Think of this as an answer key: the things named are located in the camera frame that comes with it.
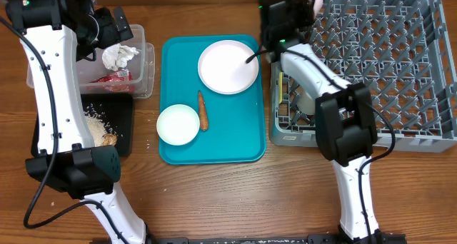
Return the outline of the white napkin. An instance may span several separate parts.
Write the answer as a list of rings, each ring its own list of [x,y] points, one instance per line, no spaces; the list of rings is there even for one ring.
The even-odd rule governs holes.
[[[135,47],[115,44],[104,50],[102,62],[106,69],[118,71],[120,68],[126,68],[128,62],[139,52],[140,50]]]

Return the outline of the pile of rice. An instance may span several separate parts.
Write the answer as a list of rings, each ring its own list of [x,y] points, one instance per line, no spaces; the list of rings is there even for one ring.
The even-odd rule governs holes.
[[[107,133],[116,134],[118,141],[119,135],[116,132],[116,126],[111,125],[108,113],[102,111],[101,104],[84,105],[84,115],[96,147],[101,146],[102,137]]]

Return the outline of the large white plate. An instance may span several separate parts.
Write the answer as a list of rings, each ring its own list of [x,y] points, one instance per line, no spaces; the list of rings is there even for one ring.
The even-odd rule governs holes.
[[[247,90],[257,79],[260,66],[253,50],[235,40],[217,41],[201,53],[198,73],[203,84],[210,90],[234,95]]]

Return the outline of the teal plastic tray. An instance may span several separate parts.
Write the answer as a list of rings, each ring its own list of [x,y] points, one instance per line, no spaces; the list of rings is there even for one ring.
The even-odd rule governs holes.
[[[245,34],[180,36],[162,48],[160,109],[183,104],[196,110],[198,95],[205,100],[209,117],[207,131],[199,131],[192,142],[173,146],[159,142],[159,155],[172,165],[242,163],[260,159],[266,151],[266,124],[262,78],[247,90],[223,95],[207,88],[198,74],[198,60],[205,48],[217,41],[235,40],[258,48]]]

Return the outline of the white paper cup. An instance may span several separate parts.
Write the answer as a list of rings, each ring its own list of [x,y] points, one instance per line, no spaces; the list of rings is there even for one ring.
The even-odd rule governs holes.
[[[309,116],[314,115],[315,100],[311,98],[301,86],[299,86],[296,91],[299,94],[299,100],[296,104],[299,111]]]

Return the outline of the red snack wrapper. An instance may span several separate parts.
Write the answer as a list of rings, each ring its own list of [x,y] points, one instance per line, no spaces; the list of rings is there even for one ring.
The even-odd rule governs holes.
[[[99,83],[99,86],[91,86],[91,88],[108,92],[133,93],[135,87],[130,83],[132,80],[131,72],[128,69],[121,69],[92,81],[91,83]]]

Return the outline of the grey dishwasher rack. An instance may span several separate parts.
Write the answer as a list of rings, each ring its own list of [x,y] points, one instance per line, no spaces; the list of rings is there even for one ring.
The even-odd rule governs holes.
[[[378,145],[442,153],[456,145],[456,68],[442,0],[323,0],[311,48],[369,87]]]

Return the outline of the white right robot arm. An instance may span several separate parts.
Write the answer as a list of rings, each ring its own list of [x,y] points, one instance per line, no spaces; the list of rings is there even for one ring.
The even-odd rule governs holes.
[[[316,0],[258,2],[264,52],[311,99],[317,146],[336,174],[341,242],[375,243],[381,233],[368,177],[378,140],[371,93],[363,83],[341,78],[314,53],[308,33]]]

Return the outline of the clear plastic bin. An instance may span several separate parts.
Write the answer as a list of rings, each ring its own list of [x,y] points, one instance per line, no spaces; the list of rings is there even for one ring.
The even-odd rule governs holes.
[[[154,46],[145,39],[143,26],[139,24],[130,25],[134,37],[128,41],[123,41],[124,46],[135,47],[140,50],[139,54],[135,55],[130,60],[125,69],[128,69],[133,80],[130,81],[134,85],[135,91],[130,93],[133,98],[148,98],[151,96],[154,87],[155,76],[155,52]],[[108,92],[101,89],[93,89],[91,86],[99,86],[99,83],[91,83],[101,77],[115,72],[104,67],[102,62],[102,49],[96,50],[97,58],[94,62],[81,60],[76,63],[76,69],[79,77],[79,87],[82,94],[89,93],[119,93]]]

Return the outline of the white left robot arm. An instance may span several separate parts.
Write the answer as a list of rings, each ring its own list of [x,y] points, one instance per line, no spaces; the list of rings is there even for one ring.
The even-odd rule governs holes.
[[[94,143],[76,72],[97,49],[132,38],[124,11],[95,9],[92,0],[9,0],[1,22],[20,38],[33,76],[39,139],[28,174],[87,207],[112,243],[153,243],[121,189],[118,151]]]

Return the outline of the yellow plastic spoon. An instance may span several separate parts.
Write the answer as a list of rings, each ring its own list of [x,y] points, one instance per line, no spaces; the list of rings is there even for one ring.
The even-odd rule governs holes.
[[[278,103],[283,102],[283,72],[279,71],[278,74]]]

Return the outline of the white bowl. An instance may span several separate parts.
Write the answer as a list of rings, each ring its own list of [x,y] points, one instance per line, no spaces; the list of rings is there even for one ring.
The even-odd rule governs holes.
[[[160,139],[173,146],[183,146],[192,142],[199,129],[199,115],[190,106],[183,104],[165,108],[156,122]]]

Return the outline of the brown food lump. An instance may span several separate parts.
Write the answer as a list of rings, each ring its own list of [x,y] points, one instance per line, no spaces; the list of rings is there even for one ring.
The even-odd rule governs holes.
[[[112,133],[107,133],[103,135],[101,146],[115,146],[117,143],[117,135]]]

